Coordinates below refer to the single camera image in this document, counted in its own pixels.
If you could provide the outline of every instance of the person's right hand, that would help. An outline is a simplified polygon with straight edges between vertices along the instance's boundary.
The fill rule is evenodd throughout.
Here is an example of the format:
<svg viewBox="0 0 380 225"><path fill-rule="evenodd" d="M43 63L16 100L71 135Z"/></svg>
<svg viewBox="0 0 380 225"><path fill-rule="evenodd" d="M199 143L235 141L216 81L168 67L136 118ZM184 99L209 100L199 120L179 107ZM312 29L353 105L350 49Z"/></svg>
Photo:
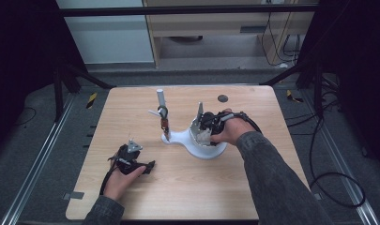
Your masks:
<svg viewBox="0 0 380 225"><path fill-rule="evenodd" d="M231 113L231 109L226 109L223 112ZM231 118L225 121L224 130L220 134L210 136L210 141L213 143L230 143L236 145L237 139L244 133L254 131L255 129L250 123L242 118Z"/></svg>

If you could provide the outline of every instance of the black bar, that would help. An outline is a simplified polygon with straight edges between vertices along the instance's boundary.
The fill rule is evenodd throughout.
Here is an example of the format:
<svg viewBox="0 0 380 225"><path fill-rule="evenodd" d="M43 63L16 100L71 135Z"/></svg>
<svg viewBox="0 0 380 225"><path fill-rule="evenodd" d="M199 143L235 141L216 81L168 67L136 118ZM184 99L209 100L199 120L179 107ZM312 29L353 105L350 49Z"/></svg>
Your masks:
<svg viewBox="0 0 380 225"><path fill-rule="evenodd" d="M249 13L249 12L307 12L320 9L319 4L277 4L277 5L225 5L225 6L184 6L184 7L107 7L107 8L68 8L41 10L40 14L63 17L88 16L129 16L129 15L166 15L166 14L203 14L203 13Z"/></svg>

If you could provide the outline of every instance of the metal bar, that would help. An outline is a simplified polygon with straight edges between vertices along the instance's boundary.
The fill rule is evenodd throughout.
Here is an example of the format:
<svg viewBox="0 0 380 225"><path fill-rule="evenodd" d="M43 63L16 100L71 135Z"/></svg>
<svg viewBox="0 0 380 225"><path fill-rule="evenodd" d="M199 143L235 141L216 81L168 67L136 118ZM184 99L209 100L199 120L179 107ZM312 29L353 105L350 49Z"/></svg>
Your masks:
<svg viewBox="0 0 380 225"><path fill-rule="evenodd" d="M312 97L306 91L300 90L300 92L304 96L304 99L307 102L310 110L314 113L314 109L312 106ZM330 132L327 126L325 126L325 124L322 125L321 134L327 145L327 151L329 152L330 157L332 158L333 163L335 164L335 167L338 170L338 172L354 177L353 173L351 172L350 168L345 162L339 150L339 147L336 145L335 141L330 135ZM360 203L362 199L362 193L359 190L358 186L345 178L343 178L342 181L353 203ZM363 203L360 207L358 207L357 211L358 211L359 217L362 219L362 222L364 224L368 224L368 225L380 224L368 200L366 200L365 203Z"/></svg>
<svg viewBox="0 0 380 225"><path fill-rule="evenodd" d="M224 5L224 6L184 6L184 7L107 7L107 8L63 8L40 10L37 14L62 17L88 16L129 16L203 13L249 13L249 12L307 12L321 9L334 9L334 6L321 7L318 4L274 4L274 5Z"/></svg>
<svg viewBox="0 0 380 225"><path fill-rule="evenodd" d="M68 114L72 107L74 97L75 97L74 95L69 94L67 103L65 105L65 111L62 114L61 119L58 122L54 122L54 125L46 141L41 147L38 157L35 160L31 170L26 176L23 182L23 185L20 188L20 191L16 195L12 205L9 207L8 211L5 213L2 219L3 225L5 224L13 225L13 224L16 224L16 222L18 221L18 218L20 217L20 214L23 211L23 208L25 207L25 204L29 199L29 196L31 195L32 190L35 187L38 177L40 176L40 173L42 172L43 167L46 164L47 158L52 152L55 141L67 120Z"/></svg>

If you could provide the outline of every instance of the dark gray sleeve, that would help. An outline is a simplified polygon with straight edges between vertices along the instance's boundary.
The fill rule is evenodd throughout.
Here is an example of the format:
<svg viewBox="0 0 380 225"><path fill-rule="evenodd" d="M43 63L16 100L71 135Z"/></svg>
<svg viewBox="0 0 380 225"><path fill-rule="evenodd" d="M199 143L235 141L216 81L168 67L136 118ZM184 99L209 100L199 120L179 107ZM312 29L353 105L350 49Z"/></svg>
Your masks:
<svg viewBox="0 0 380 225"><path fill-rule="evenodd" d="M119 224L124 211L118 202L100 195L82 224Z"/></svg>
<svg viewBox="0 0 380 225"><path fill-rule="evenodd" d="M261 133L243 134L236 146L244 159L261 224L333 224L274 145Z"/></svg>

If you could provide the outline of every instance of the person's right arm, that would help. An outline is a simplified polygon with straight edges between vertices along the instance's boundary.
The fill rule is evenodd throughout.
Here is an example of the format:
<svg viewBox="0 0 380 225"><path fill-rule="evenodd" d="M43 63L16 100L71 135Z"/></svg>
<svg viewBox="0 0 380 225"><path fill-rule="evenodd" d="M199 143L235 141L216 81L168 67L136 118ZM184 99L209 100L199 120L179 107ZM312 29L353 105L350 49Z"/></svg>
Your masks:
<svg viewBox="0 0 380 225"><path fill-rule="evenodd" d="M249 123L229 119L211 141L238 148L261 224L333 224L275 146Z"/></svg>

